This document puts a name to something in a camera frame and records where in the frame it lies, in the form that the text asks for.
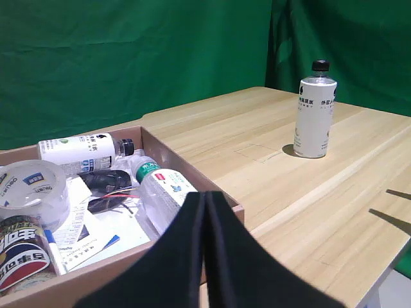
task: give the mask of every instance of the cardboard box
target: cardboard box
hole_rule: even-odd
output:
[[[220,191],[221,189],[202,173],[164,145],[141,126],[108,131],[118,139],[131,138],[135,148],[143,148],[146,155],[154,158],[160,166],[181,172],[198,191]],[[0,166],[19,160],[37,159],[36,146],[14,149],[0,153]],[[229,205],[244,222],[244,209],[228,194]],[[42,284],[0,298],[0,307],[72,307],[77,300],[103,286],[136,262],[153,242],[119,253],[111,258],[96,262],[82,269],[53,278]]]

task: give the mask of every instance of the wooden table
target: wooden table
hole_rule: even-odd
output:
[[[411,118],[337,103],[327,156],[306,159],[291,155],[296,104],[255,87],[116,127],[145,126],[245,207],[273,257],[363,307],[410,239],[411,201],[386,190],[411,193]]]

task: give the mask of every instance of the plastic water bottle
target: plastic water bottle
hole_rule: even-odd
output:
[[[316,60],[311,69],[313,74],[300,83],[294,152],[319,158],[327,153],[337,82],[328,77],[328,61]]]
[[[153,226],[162,234],[189,192],[197,191],[178,171],[161,168],[148,156],[130,157],[132,174],[140,183],[139,197]]]
[[[109,133],[40,141],[39,158],[60,165],[66,175],[108,169],[119,157],[133,155],[132,139],[117,140]]]

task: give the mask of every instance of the clear tape roll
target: clear tape roll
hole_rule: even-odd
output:
[[[66,176],[58,165],[22,160],[0,169],[0,218],[36,217],[55,231],[69,215]]]

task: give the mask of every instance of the white plastic bottle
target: white plastic bottle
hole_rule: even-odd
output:
[[[319,158],[327,153],[337,82],[328,77],[328,61],[316,60],[311,69],[312,76],[300,83],[294,152]]]
[[[108,169],[118,157],[133,155],[132,139],[116,140],[109,133],[40,141],[39,159],[60,165],[66,175]]]
[[[187,193],[197,190],[181,173],[162,169],[151,157],[130,157],[130,165],[140,183],[138,195],[146,214],[162,234],[181,208]]]

